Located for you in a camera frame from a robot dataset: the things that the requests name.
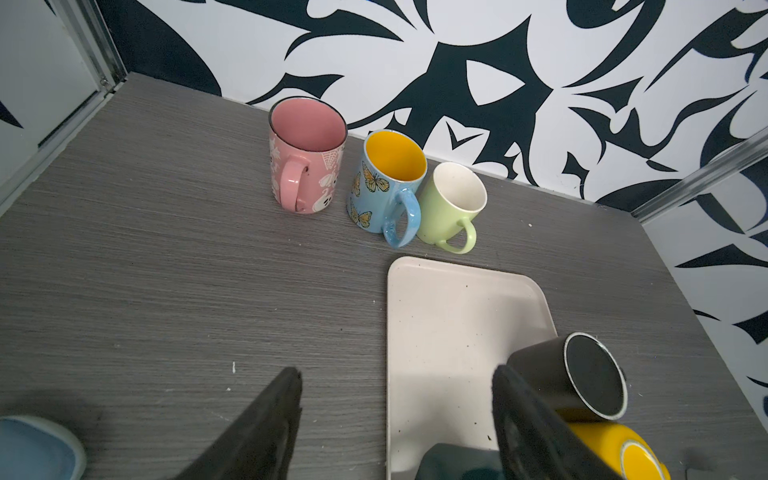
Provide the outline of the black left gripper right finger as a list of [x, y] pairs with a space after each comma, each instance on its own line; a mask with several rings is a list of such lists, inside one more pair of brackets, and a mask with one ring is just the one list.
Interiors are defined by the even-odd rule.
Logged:
[[511, 367], [492, 378], [492, 414], [506, 479], [618, 479]]

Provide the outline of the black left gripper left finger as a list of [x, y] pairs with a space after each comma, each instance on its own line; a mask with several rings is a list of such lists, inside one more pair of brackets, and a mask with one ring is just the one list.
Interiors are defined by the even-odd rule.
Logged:
[[285, 479], [302, 408], [302, 375], [284, 368], [179, 479]]

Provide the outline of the black mug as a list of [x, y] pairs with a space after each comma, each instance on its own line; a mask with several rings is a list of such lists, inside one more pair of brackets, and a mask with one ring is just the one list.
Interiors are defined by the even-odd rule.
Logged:
[[568, 422], [615, 422], [627, 411], [625, 375], [605, 345], [587, 333], [518, 350], [507, 364]]

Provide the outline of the yellow mug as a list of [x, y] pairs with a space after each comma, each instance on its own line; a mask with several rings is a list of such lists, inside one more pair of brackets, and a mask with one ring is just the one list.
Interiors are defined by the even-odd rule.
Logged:
[[615, 422], [573, 422], [568, 426], [623, 479], [671, 479], [667, 467], [645, 440], [629, 427]]

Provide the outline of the dark green mug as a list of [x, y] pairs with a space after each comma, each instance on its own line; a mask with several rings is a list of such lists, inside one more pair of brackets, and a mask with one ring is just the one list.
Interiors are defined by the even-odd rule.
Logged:
[[424, 454], [415, 479], [498, 480], [504, 474], [498, 451], [438, 443]]

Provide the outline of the light green mug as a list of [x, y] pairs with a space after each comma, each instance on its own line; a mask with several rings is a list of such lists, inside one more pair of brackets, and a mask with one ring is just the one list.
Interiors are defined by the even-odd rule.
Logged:
[[417, 237], [422, 242], [457, 255], [475, 247], [477, 231], [472, 221], [485, 208], [488, 195], [471, 169], [458, 163], [439, 163], [418, 200], [422, 219]]

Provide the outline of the blue butterfly mug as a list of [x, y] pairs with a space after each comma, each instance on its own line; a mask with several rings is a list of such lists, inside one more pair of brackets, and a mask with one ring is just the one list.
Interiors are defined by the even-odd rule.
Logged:
[[411, 138], [387, 129], [370, 133], [347, 199], [348, 216], [393, 248], [408, 245], [420, 228], [416, 192], [427, 171], [424, 152]]

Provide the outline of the pink ghost pattern mug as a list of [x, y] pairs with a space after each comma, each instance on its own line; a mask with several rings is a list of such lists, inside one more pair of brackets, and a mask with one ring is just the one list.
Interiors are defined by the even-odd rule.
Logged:
[[342, 115], [315, 98], [292, 96], [269, 111], [272, 193], [286, 211], [327, 208], [336, 190], [348, 129]]

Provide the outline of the beige plastic tray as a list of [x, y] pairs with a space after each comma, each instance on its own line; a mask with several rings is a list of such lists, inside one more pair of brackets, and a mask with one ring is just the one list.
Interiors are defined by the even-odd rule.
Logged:
[[415, 478], [438, 443], [497, 450], [496, 367], [557, 335], [532, 279], [411, 256], [389, 268], [386, 330], [389, 479]]

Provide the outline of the blue grey oblong case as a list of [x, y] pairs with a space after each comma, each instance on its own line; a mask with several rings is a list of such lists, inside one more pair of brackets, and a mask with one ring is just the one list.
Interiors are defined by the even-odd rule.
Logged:
[[42, 417], [1, 418], [2, 479], [81, 479], [87, 466], [82, 442]]

